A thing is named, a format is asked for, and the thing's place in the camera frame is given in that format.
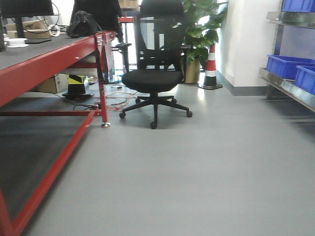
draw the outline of chair backrest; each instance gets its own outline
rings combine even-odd
[[[138,69],[181,71],[186,18],[181,0],[143,0],[135,21]]]

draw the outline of blue storage crate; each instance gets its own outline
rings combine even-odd
[[[295,85],[315,95],[315,66],[297,66]]]
[[[315,66],[315,60],[278,55],[268,55],[266,70],[287,80],[295,80],[297,65]]]
[[[315,0],[284,0],[281,11],[315,12]]]

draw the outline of red and white cone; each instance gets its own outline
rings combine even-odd
[[[222,88],[222,85],[217,84],[216,54],[214,45],[211,45],[209,49],[205,80],[202,85],[199,84],[198,86],[209,90]]]

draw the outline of potted plant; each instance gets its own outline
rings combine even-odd
[[[188,21],[184,44],[190,45],[186,83],[193,84],[198,82],[200,65],[206,68],[209,47],[219,41],[217,29],[226,18],[227,7],[219,8],[227,2],[182,0],[182,3]]]

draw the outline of backpack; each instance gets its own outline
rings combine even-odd
[[[98,24],[91,14],[85,11],[78,11],[74,14],[73,21],[67,28],[66,33],[71,38],[89,36],[96,34],[98,27]]]

